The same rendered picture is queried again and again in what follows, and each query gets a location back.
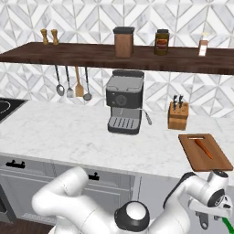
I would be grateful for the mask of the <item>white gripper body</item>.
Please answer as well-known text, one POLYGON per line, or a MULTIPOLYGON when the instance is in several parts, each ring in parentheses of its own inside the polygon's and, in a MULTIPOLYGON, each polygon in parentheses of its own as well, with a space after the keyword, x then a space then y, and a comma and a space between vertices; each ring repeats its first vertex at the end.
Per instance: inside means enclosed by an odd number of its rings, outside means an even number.
POLYGON ((217 207, 207 207, 196 199, 190 198, 188 201, 188 207, 196 212, 202 212, 222 218, 230 218, 232 216, 233 209, 232 201, 229 197, 224 197, 217 207))

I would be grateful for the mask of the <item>brown wooden cutting board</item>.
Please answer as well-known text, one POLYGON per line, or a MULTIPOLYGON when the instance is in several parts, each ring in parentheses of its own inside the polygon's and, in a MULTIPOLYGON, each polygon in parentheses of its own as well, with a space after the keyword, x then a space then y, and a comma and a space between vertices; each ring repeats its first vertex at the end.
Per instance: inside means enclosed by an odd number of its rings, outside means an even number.
POLYGON ((195 172, 208 172, 214 169, 233 170, 233 165, 210 133, 179 134, 178 139, 195 172), (195 143, 196 139, 211 152, 212 159, 195 143))

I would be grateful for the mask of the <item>orange carrot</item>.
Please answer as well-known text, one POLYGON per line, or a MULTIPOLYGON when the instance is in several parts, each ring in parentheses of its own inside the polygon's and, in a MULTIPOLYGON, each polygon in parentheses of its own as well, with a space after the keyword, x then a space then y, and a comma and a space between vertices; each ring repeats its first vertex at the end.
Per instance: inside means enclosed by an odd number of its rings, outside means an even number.
POLYGON ((213 159, 211 152, 202 144, 199 139, 195 139, 195 143, 204 151, 204 153, 210 158, 213 159))

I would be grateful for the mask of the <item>green curved object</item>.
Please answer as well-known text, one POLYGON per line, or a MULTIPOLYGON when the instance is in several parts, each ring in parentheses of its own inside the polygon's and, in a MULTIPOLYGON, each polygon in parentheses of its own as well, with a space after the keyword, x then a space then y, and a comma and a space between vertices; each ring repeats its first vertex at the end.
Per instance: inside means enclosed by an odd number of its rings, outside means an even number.
POLYGON ((222 218, 222 222, 226 225, 228 228, 229 234, 234 234, 234 228, 232 225, 229 223, 229 220, 227 218, 222 218))

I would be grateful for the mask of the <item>grey drawer front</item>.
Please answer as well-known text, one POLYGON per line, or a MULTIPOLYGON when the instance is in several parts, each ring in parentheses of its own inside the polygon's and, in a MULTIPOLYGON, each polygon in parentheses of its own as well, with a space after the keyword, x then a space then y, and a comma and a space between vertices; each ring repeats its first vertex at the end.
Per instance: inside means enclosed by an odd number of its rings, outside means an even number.
POLYGON ((6 157, 2 155, 0 155, 0 172, 55 177, 53 166, 50 163, 31 161, 22 158, 6 157), (20 164, 23 161, 25 162, 26 167, 22 169, 22 168, 8 167, 5 165, 7 162, 11 162, 12 160, 16 160, 17 164, 20 164))
POLYGON ((100 186, 117 187, 120 189, 130 190, 133 188, 135 176, 134 175, 124 175, 113 172, 106 172, 100 170, 86 169, 89 175, 93 175, 95 172, 98 173, 100 177, 99 181, 89 180, 90 184, 96 184, 100 186))

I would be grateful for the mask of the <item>wooden knife block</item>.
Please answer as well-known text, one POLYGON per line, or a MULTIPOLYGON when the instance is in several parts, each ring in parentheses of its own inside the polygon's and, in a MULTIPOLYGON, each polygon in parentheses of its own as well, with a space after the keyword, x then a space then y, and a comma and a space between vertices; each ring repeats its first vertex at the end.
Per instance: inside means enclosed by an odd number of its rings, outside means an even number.
POLYGON ((188 103, 183 102, 182 105, 170 102, 167 114, 167 126, 169 129, 182 130, 186 129, 188 117, 188 103))

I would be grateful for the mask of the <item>grey black coffee machine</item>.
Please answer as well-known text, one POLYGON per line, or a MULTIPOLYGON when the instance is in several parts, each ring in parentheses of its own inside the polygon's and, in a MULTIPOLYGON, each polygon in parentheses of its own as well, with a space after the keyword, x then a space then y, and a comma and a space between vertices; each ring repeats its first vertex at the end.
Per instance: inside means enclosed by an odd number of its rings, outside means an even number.
POLYGON ((106 85, 106 104, 111 108, 110 133, 138 134, 142 121, 144 73, 116 69, 106 85))

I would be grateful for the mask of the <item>small spice bottle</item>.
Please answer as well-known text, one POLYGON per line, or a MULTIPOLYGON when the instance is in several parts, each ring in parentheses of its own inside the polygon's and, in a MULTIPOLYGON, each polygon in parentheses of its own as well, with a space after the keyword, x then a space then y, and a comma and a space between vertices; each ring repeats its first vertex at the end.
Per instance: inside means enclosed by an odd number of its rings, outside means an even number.
POLYGON ((203 33, 199 40, 198 45, 198 55, 200 57, 205 57, 207 54, 207 45, 208 45, 208 33, 203 33))

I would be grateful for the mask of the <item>metal hanging ladle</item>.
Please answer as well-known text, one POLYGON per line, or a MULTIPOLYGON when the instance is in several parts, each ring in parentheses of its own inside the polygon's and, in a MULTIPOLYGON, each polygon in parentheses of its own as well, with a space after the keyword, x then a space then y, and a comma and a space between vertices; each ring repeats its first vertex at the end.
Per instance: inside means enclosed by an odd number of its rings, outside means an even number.
POLYGON ((91 94, 90 94, 90 89, 89 89, 89 79, 88 79, 88 69, 85 67, 85 76, 86 76, 86 84, 87 84, 87 90, 88 92, 84 94, 83 99, 85 101, 90 101, 91 100, 91 94))

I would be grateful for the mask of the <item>dark jar with red label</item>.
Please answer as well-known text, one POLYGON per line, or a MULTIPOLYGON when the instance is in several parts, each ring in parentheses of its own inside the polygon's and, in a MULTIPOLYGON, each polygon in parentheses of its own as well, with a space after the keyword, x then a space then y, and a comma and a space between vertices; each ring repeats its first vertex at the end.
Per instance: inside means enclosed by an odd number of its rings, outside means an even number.
POLYGON ((167 54, 169 42, 169 30, 168 29, 158 29, 155 34, 154 41, 154 53, 158 56, 163 56, 167 54))

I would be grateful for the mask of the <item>wooden hanging spatula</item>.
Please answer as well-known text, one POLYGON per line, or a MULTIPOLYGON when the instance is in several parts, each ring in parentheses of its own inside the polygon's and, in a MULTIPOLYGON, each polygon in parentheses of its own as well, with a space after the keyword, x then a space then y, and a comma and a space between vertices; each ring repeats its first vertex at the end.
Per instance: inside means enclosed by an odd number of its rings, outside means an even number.
POLYGON ((79 75, 79 68, 78 67, 75 68, 75 72, 76 72, 76 78, 77 78, 77 85, 76 85, 76 89, 75 89, 76 96, 83 97, 84 96, 84 89, 80 83, 80 75, 79 75))

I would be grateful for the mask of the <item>grey cupboard door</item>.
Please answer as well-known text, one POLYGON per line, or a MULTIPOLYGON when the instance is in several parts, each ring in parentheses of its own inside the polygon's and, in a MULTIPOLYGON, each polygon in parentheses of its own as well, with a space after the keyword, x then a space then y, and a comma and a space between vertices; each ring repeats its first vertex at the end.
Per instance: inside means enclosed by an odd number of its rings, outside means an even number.
MULTIPOLYGON (((7 173, 2 173, 0 182, 17 218, 54 225, 56 223, 55 217, 38 215, 31 204, 32 196, 51 180, 51 177, 45 176, 18 175, 17 173, 8 175, 7 173)), ((121 181, 125 183, 125 187, 114 187, 108 183, 98 184, 98 182, 90 182, 83 190, 83 194, 91 197, 106 211, 113 214, 117 208, 132 198, 134 178, 127 175, 122 177, 121 181)))

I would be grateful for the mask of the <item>metal hanging spatula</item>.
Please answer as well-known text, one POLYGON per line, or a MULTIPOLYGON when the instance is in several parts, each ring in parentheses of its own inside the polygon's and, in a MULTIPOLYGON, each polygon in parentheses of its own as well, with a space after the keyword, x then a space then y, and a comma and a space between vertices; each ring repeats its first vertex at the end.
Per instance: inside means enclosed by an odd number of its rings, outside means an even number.
POLYGON ((73 98, 73 97, 74 97, 74 91, 73 91, 73 89, 70 87, 70 82, 69 82, 69 69, 68 69, 68 66, 65 66, 65 70, 66 70, 66 76, 67 76, 67 82, 68 82, 67 97, 68 97, 68 98, 73 98))

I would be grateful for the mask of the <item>wooden canister with black lid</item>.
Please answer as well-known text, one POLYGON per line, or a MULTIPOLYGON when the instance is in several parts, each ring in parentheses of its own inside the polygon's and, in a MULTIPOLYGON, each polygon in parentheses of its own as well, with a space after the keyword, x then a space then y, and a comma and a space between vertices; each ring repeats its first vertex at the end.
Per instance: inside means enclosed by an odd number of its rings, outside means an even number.
POLYGON ((114 50, 117 58, 127 59, 133 54, 133 27, 116 27, 114 34, 114 50))

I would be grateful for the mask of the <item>metal hanging spoon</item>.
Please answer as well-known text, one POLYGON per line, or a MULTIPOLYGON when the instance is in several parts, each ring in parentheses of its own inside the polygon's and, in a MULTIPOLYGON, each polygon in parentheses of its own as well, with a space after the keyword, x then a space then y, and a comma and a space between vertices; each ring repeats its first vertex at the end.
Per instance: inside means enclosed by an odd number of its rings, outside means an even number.
POLYGON ((64 87, 60 84, 58 66, 55 66, 55 71, 56 71, 57 80, 58 80, 57 93, 58 93, 59 96, 63 96, 64 93, 65 93, 65 89, 64 89, 64 87))

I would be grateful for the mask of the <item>dark wooden shelf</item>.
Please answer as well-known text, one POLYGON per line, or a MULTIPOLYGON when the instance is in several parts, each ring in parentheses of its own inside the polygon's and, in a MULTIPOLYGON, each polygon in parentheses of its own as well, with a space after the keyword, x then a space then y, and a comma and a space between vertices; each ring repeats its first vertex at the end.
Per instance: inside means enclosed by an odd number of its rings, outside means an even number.
POLYGON ((210 48, 200 57, 196 48, 157 56, 151 46, 135 46, 130 58, 116 58, 113 45, 29 42, 0 54, 0 62, 234 75, 234 48, 210 48))

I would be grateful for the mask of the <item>black hob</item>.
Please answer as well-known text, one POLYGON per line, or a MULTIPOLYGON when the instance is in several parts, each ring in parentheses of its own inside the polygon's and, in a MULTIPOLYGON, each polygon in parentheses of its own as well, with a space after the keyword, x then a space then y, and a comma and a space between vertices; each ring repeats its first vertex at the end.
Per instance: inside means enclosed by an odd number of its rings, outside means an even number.
POLYGON ((26 102, 27 100, 0 97, 0 122, 4 121, 10 114, 12 114, 26 102))

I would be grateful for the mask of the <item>wooden shaker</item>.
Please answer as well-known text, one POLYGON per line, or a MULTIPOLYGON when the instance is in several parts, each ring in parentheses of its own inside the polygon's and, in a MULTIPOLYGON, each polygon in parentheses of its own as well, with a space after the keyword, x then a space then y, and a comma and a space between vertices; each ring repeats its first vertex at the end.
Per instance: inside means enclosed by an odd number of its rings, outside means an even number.
POLYGON ((52 37, 53 37, 53 45, 58 45, 59 40, 58 40, 58 31, 57 31, 57 29, 51 29, 51 34, 52 34, 52 37))
POLYGON ((43 37, 43 44, 48 45, 47 30, 45 28, 43 28, 43 29, 40 29, 40 32, 41 32, 42 37, 43 37))

